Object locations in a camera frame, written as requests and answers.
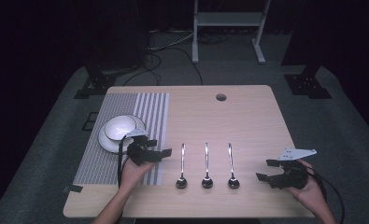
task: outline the black spoon head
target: black spoon head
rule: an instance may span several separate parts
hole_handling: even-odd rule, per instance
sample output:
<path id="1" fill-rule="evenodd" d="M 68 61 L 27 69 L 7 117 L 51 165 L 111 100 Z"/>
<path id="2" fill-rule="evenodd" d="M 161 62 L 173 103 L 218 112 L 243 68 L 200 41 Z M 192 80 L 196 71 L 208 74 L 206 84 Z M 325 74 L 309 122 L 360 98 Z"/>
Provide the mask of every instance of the black spoon head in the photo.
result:
<path id="1" fill-rule="evenodd" d="M 240 187 L 239 180 L 236 178 L 230 178 L 230 180 L 228 180 L 228 185 L 231 189 L 238 189 Z"/>
<path id="2" fill-rule="evenodd" d="M 204 187 L 205 189 L 210 189 L 211 187 L 213 187 L 213 180 L 211 178 L 204 178 L 202 180 L 202 187 Z"/>
<path id="3" fill-rule="evenodd" d="M 184 177 L 179 178 L 176 182 L 176 187 L 178 189 L 184 189 L 185 187 L 187 187 L 187 180 Z"/>

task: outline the wooden tabletop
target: wooden tabletop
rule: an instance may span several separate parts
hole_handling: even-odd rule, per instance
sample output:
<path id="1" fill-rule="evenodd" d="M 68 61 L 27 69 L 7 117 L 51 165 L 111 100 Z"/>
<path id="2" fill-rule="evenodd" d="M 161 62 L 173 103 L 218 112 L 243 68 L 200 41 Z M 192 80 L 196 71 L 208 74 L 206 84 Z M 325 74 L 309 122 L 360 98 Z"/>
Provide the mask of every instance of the wooden tabletop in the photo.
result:
<path id="1" fill-rule="evenodd" d="M 168 92 L 163 181 L 137 186 L 125 206 L 124 217 L 312 217 L 285 190 L 271 189 L 256 173 L 282 174 L 268 167 L 285 147 L 294 147 L 268 86 L 112 87 L 110 93 Z M 217 100 L 223 94 L 225 101 Z M 185 189 L 177 189 L 181 171 L 181 145 L 186 145 Z M 202 187 L 206 176 L 205 143 L 209 148 L 209 176 L 214 185 Z M 234 175 L 239 189 L 231 189 L 228 144 L 233 147 Z M 70 192 L 64 207 L 67 217 L 96 217 L 118 190 L 114 185 L 82 185 Z"/>

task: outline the dark background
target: dark background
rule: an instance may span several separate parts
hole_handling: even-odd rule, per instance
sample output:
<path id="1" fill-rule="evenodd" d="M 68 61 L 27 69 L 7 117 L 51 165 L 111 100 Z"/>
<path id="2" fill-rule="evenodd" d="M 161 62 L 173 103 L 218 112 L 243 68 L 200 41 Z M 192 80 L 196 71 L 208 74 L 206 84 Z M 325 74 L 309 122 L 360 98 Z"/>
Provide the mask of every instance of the dark background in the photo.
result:
<path id="1" fill-rule="evenodd" d="M 263 1 L 226 2 L 200 4 L 263 7 Z M 141 63 L 136 42 L 147 40 L 144 31 L 191 29 L 192 11 L 188 0 L 0 0 L 0 198 L 77 69 L 89 61 Z M 265 32 L 292 32 L 282 64 L 321 62 L 369 125 L 369 1 L 272 1 Z"/>

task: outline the black round hole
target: black round hole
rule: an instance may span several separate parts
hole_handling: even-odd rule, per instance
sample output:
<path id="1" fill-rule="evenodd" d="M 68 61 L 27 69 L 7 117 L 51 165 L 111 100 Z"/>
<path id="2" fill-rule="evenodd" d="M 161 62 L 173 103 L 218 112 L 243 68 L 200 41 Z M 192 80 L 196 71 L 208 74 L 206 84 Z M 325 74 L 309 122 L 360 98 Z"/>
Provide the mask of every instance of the black round hole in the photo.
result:
<path id="1" fill-rule="evenodd" d="M 216 99 L 217 99 L 218 101 L 225 101 L 225 100 L 227 99 L 227 96 L 226 96 L 226 95 L 224 95 L 224 94 L 217 94 L 217 95 L 216 95 Z"/>

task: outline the gray carpet floor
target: gray carpet floor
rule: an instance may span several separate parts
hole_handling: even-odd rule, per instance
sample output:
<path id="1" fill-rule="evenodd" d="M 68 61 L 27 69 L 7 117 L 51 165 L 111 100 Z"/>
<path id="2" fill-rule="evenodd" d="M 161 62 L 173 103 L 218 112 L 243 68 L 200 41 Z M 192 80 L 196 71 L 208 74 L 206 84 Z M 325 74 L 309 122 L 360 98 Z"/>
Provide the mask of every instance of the gray carpet floor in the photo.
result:
<path id="1" fill-rule="evenodd" d="M 168 44 L 178 38 L 178 35 L 156 34 L 152 46 Z M 369 223 L 369 128 L 344 94 L 338 79 L 324 67 L 318 71 L 317 79 L 332 99 L 315 100 L 291 94 L 283 75 L 299 74 L 304 67 L 280 66 L 289 41 L 289 35 L 264 35 L 261 45 L 267 64 L 260 65 L 248 35 L 228 35 L 225 42 L 217 45 L 200 45 L 196 67 L 204 85 L 270 86 L 294 144 L 298 148 L 318 151 L 308 161 L 341 193 L 346 207 L 345 223 Z M 190 41 L 175 46 L 190 55 L 191 47 Z M 167 49 L 155 54 L 162 59 L 161 65 L 153 69 L 160 77 L 160 85 L 201 84 L 190 59 L 182 51 Z M 156 56 L 149 55 L 146 65 L 151 68 L 158 61 Z M 144 70 L 140 68 L 118 77 L 116 85 L 122 85 L 132 75 Z M 91 134 L 82 131 L 82 125 L 91 112 L 99 111 L 104 99 L 103 95 L 74 99 L 87 76 L 84 68 L 73 74 L 50 111 L 0 201 L 0 223 L 91 222 L 91 218 L 63 215 L 67 198 L 63 189 L 73 182 Z M 156 78 L 146 72 L 131 79 L 127 85 L 156 85 Z M 341 214 L 339 201 L 334 192 L 326 188 L 328 203 L 338 220 Z M 260 221 L 265 224 L 316 223 L 314 218 L 260 218 Z"/>

